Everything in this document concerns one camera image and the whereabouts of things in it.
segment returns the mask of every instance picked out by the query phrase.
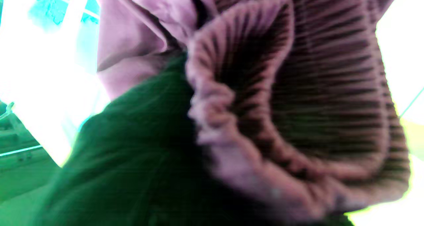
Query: green clothing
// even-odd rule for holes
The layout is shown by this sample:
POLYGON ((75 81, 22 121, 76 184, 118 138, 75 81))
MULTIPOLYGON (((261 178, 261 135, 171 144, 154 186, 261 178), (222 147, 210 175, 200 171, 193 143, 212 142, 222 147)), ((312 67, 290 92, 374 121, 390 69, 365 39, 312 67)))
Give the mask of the green clothing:
MULTIPOLYGON (((202 167, 184 62, 175 60, 83 125, 33 225, 268 225, 202 167)), ((340 219, 345 224, 332 225, 351 225, 340 219)))

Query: dark green fabric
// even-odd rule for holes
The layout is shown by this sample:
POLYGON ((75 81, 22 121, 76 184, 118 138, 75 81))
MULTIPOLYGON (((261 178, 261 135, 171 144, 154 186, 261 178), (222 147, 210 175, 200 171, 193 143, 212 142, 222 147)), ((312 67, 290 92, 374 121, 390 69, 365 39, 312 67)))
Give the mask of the dark green fabric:
MULTIPOLYGON (((184 62, 84 124, 33 225, 268 225, 203 169, 186 116, 192 90, 184 62)), ((351 225, 334 221, 325 225, 351 225)))

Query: pink garment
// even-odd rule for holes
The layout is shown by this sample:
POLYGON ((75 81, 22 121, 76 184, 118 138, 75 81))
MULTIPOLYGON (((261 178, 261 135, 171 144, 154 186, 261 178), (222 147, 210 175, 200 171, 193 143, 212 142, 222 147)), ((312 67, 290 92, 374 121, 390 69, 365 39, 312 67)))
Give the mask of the pink garment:
POLYGON ((375 36, 391 1, 101 0, 99 77, 116 98, 187 50, 213 176, 271 220, 321 220, 408 189, 375 36))

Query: fabric fold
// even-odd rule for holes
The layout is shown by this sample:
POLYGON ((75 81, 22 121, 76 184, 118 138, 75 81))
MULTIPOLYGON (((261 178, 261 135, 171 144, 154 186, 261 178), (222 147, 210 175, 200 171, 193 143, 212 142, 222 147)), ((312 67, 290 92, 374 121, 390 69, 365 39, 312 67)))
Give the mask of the fabric fold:
MULTIPOLYGON (((126 0, 157 25, 137 21, 149 29, 133 40, 146 50, 137 58, 158 57, 163 43, 169 53, 188 52, 188 114, 211 174, 263 204, 258 214, 294 223, 397 200, 408 189, 408 149, 375 36, 391 1, 126 0)), ((167 59, 158 60, 154 68, 121 60, 115 74, 134 68, 127 76, 148 78, 167 59)), ((122 78, 111 90, 120 83, 121 92, 132 85, 122 78)))

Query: pink ribbed fabric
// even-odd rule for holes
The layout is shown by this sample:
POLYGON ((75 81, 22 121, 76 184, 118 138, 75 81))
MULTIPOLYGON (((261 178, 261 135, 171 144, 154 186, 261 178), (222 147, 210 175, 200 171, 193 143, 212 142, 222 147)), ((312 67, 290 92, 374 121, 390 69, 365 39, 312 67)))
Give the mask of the pink ribbed fabric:
POLYGON ((408 189, 375 36, 391 1, 102 0, 99 76, 115 98, 187 51, 212 175, 271 220, 321 220, 408 189))

